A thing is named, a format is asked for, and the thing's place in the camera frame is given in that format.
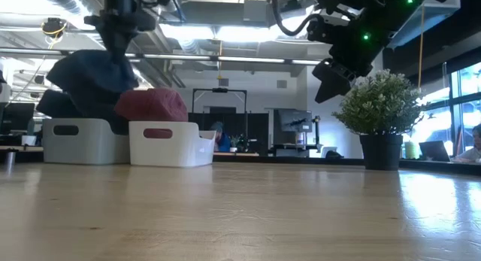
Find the person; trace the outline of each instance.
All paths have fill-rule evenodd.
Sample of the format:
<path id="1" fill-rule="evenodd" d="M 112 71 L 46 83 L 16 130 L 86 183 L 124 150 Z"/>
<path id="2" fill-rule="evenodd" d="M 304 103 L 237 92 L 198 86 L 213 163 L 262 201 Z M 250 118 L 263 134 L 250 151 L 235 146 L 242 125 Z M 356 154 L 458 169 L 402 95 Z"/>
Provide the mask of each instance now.
<path id="1" fill-rule="evenodd" d="M 481 124 L 473 128 L 474 147 L 457 156 L 456 162 L 481 163 Z"/>
<path id="2" fill-rule="evenodd" d="M 228 138 L 227 134 L 224 133 L 224 125 L 221 122 L 215 122 L 210 127 L 210 130 L 216 131 L 216 144 L 215 152 L 230 152 L 231 150 L 231 140 Z"/>

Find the black metal frame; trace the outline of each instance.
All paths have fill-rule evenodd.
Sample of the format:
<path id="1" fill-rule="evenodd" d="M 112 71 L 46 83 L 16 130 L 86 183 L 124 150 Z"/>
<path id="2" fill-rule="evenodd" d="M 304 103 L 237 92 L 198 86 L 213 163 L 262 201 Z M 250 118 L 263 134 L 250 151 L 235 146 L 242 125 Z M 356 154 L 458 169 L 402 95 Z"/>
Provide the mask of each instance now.
<path id="1" fill-rule="evenodd" d="M 447 80 L 448 80 L 448 83 L 449 83 L 449 99 L 447 100 L 443 100 L 441 102 L 436 102 L 436 103 L 433 103 L 433 104 L 430 104 L 426 110 L 427 111 L 433 111 L 433 110 L 436 110 L 438 108 L 445 108 L 445 107 L 449 107 L 449 111 L 451 112 L 451 139 L 452 139 L 452 142 L 454 144 L 457 144 L 458 143 L 458 140 L 457 140 L 457 137 L 456 136 L 456 118 L 455 118 L 455 106 L 457 105 L 462 105 L 464 103 L 468 103 L 468 102 L 472 102 L 472 101 L 476 101 L 476 100 L 481 100 L 481 93 L 474 93 L 474 94 L 470 94 L 470 95 L 467 95 L 467 96 L 459 96 L 459 97 L 454 97 L 454 85 L 453 85 L 453 82 L 452 82 L 452 76 L 451 74 L 452 73 L 457 73 L 459 71 L 455 71 L 455 72 L 452 72 L 450 74 L 447 73 L 447 70 L 446 70 L 446 65 L 447 63 L 443 63 L 443 77 L 447 77 Z M 456 86 L 458 87 L 459 91 L 457 92 L 457 94 L 461 94 L 461 78 L 459 77 L 458 78 L 458 85 Z"/>
<path id="2" fill-rule="evenodd" d="M 195 113 L 195 93 L 198 92 L 198 91 L 205 91 L 205 92 L 212 92 L 212 93 L 235 93 L 235 92 L 240 92 L 240 93 L 243 93 L 244 94 L 244 114 L 246 116 L 246 127 L 245 127 L 245 135 L 246 135 L 246 140 L 249 139 L 249 117 L 248 117 L 248 113 L 247 113 L 247 90 L 230 90 L 230 89 L 225 89 L 225 92 L 217 92 L 216 91 L 216 88 L 213 88 L 213 89 L 203 89 L 203 88 L 195 88 L 192 90 L 192 113 L 194 114 Z"/>

